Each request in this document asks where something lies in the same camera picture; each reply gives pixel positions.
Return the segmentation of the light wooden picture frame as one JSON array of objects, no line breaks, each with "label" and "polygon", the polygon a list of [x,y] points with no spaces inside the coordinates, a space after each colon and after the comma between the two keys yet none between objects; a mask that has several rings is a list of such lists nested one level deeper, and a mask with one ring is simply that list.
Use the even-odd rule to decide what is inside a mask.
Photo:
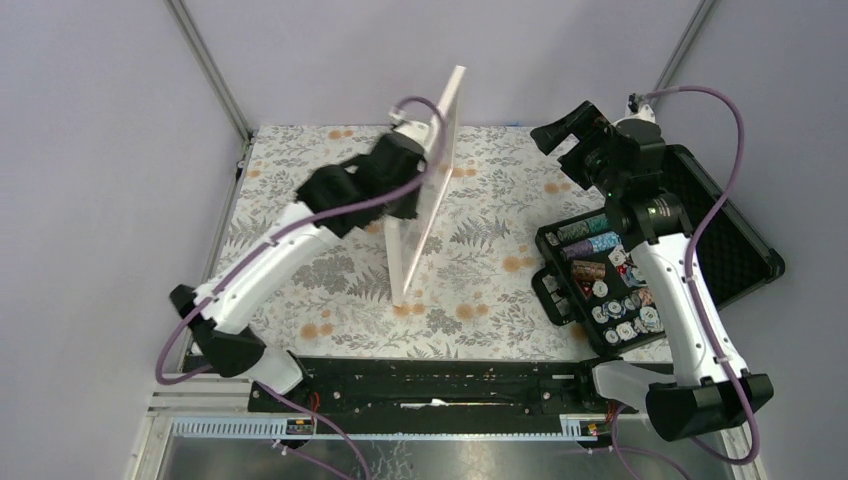
[{"label": "light wooden picture frame", "polygon": [[455,153],[465,76],[466,68],[455,66],[437,102],[445,120],[444,127],[439,125],[436,116],[426,122],[405,120],[399,126],[401,133],[419,142],[425,149],[430,174],[419,189],[414,218],[387,216],[383,220],[391,301],[396,307],[401,306],[410,294],[424,247],[433,231],[440,205],[446,198],[449,181],[457,171]]}]

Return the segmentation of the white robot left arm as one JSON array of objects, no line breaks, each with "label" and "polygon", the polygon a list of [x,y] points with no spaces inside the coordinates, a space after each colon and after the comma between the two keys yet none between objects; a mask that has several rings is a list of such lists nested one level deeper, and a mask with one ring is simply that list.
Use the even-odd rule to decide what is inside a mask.
[{"label": "white robot left arm", "polygon": [[418,189],[427,156],[422,141],[398,129],[383,134],[369,152],[316,169],[269,231],[221,274],[196,288],[176,287],[172,303],[212,370],[264,384],[285,410],[304,407],[311,387],[303,369],[267,346],[250,321],[299,268]]}]

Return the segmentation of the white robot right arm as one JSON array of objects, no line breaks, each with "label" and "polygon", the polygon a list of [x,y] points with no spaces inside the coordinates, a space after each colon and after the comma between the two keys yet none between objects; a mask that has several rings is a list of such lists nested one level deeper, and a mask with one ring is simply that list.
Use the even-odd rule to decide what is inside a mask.
[{"label": "white robot right arm", "polygon": [[575,402],[589,412],[611,400],[632,407],[666,441],[752,425],[774,389],[767,375],[750,371],[722,324],[695,253],[697,232],[662,184],[673,149],[650,107],[633,107],[611,122],[585,101],[531,132],[545,155],[569,136],[577,143],[559,158],[561,169],[581,188],[604,194],[612,230],[653,295],[673,361],[670,375],[623,360],[601,362],[575,382]]}]

